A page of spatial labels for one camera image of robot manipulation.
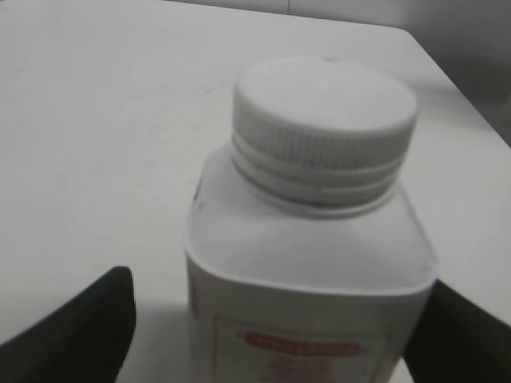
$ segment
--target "supplement bottle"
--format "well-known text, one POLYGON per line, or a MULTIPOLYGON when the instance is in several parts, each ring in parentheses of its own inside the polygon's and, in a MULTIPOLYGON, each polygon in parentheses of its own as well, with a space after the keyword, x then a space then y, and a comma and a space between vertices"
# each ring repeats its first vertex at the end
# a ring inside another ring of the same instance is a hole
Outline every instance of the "supplement bottle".
POLYGON ((350 61, 241 73, 185 233, 192 383, 389 381, 436 277, 398 180, 417 113, 350 61))

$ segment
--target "red banner on label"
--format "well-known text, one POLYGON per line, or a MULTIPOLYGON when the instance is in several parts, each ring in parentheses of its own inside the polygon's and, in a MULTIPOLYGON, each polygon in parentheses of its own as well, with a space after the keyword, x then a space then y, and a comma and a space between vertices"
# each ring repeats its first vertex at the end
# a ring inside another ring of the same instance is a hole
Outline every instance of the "red banner on label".
POLYGON ((244 340, 253 347, 295 357, 355 357, 362 352, 355 342, 297 342, 259 333, 246 333, 244 340))

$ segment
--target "white table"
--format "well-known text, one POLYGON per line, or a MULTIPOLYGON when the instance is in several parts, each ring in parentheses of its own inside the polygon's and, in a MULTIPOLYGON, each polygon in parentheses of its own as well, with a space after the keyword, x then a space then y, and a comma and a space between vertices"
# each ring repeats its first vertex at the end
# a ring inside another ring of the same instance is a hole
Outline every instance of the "white table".
MULTIPOLYGON (((185 212, 229 138, 237 71, 291 54, 349 57, 417 92, 403 179, 441 277, 511 323, 511 153, 409 34, 156 0, 5 0, 0 52, 0 341, 124 264, 139 323, 119 382, 184 381, 185 212)), ((409 381, 400 367, 393 382, 409 381)))

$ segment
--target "bottle label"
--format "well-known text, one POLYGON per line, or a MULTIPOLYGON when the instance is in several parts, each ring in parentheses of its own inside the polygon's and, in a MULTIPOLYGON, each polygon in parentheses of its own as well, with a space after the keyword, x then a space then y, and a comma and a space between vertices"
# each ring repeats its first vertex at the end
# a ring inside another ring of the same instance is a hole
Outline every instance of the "bottle label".
POLYGON ((213 382, 372 383, 382 336, 297 334, 234 319, 214 325, 213 382))
POLYGON ((409 308, 394 301, 386 312, 372 298, 232 282, 193 262, 188 271, 193 383, 383 383, 407 338, 385 326, 409 308))

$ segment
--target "black object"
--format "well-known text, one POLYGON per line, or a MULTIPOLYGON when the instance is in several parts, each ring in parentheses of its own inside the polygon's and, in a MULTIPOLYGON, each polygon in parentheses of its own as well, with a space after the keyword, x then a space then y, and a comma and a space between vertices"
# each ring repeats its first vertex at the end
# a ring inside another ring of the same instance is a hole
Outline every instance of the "black object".
POLYGON ((508 383, 511 329, 437 281, 404 358, 415 383, 508 383))
POLYGON ((135 323, 131 272, 114 267, 62 308, 0 346, 0 383, 113 383, 135 323))

